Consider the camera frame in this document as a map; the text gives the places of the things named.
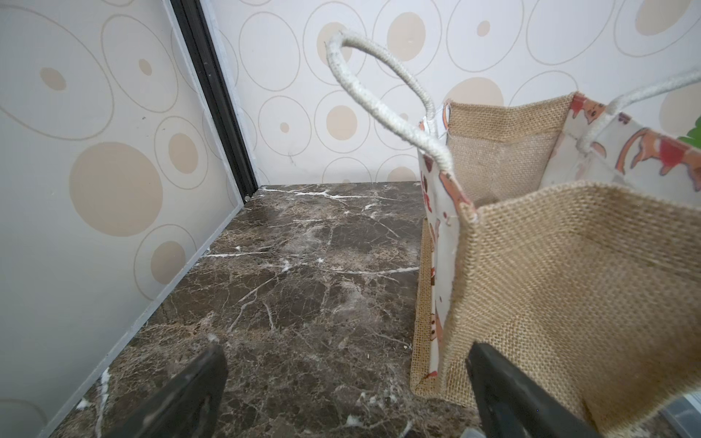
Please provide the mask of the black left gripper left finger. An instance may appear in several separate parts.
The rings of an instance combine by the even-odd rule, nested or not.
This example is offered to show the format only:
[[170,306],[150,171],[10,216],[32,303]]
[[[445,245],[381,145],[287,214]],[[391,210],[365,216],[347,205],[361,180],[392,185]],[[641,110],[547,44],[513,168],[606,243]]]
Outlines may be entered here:
[[213,344],[142,403],[109,437],[212,437],[228,366]]

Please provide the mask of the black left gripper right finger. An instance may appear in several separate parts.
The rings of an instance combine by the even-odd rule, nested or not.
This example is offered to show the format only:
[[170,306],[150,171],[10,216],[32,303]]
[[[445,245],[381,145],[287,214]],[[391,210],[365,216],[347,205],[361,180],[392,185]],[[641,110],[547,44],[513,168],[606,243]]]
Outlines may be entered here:
[[487,343],[469,350],[466,368],[487,437],[597,437],[529,376]]

